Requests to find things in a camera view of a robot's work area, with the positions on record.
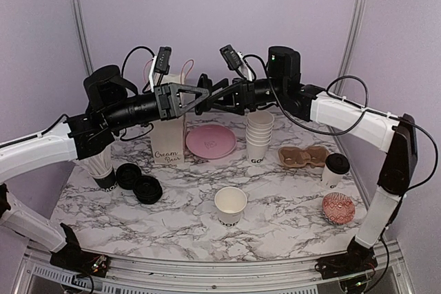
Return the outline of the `white paper coffee cup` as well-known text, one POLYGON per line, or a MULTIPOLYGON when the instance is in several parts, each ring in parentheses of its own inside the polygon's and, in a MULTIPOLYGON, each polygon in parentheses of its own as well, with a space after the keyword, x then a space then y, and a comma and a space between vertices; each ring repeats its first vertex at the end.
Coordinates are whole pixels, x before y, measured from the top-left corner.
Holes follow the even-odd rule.
POLYGON ((342 180, 343 176, 344 175, 338 175, 333 173, 326 167, 325 164, 323 168, 320 184, 322 187, 326 189, 334 189, 338 185, 338 183, 342 180))

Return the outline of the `black cup lid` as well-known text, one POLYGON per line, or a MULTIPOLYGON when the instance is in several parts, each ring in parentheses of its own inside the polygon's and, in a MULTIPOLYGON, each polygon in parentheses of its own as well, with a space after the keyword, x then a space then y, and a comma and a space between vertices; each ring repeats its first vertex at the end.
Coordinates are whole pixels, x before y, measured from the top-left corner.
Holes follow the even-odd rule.
POLYGON ((198 79, 197 87, 203 89, 203 93, 197 93, 196 99, 201 102, 195 107, 195 114, 200 116, 204 112, 208 112, 212 106, 209 103, 209 98, 212 95, 213 83, 207 74, 202 73, 198 79))
POLYGON ((326 167, 335 174, 345 175, 350 170, 347 157, 343 154, 329 154, 325 160, 326 167))

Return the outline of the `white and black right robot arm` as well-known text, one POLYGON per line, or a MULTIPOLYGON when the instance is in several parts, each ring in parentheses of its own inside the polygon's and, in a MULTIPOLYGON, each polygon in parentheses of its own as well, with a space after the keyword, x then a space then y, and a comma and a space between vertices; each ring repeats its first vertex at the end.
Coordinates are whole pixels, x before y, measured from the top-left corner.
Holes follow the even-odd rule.
POLYGON ((201 74, 199 87, 211 96, 199 110, 219 109, 243 115, 266 103, 275 102, 298 126, 315 122, 351 134, 386 153, 376 189, 365 220, 342 255, 341 265, 357 271, 368 260, 368 253, 391 224, 409 190, 418 162, 416 128, 412 116, 394 117, 346 101, 328 89, 300 82, 300 53, 285 46, 271 46, 263 63, 265 77, 247 80, 244 74, 230 83, 226 78, 213 84, 201 74))

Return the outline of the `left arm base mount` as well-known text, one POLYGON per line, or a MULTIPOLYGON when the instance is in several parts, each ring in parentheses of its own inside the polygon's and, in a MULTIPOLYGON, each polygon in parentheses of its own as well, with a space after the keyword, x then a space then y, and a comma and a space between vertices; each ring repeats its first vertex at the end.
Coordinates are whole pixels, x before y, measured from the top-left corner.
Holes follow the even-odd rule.
POLYGON ((73 230, 61 223, 65 232, 66 245, 58 252, 51 252, 50 264, 70 271, 78 271, 85 275, 104 278, 107 274, 110 257, 100 253, 84 251, 73 230))

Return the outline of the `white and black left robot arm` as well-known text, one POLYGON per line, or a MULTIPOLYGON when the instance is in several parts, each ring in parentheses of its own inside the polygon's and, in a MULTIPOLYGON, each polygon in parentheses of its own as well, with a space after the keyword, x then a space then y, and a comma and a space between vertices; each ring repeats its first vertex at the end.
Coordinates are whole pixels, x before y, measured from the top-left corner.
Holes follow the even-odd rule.
POLYGON ((139 94, 117 65, 100 68, 83 84, 88 112, 62 116, 43 132, 1 145, 1 225, 51 253, 60 252, 61 260, 73 270, 87 264, 87 255, 75 243, 73 232, 22 204, 8 191, 6 182, 47 165, 96 156, 122 129, 179 118, 210 95, 205 88, 178 83, 157 85, 151 92, 139 94))

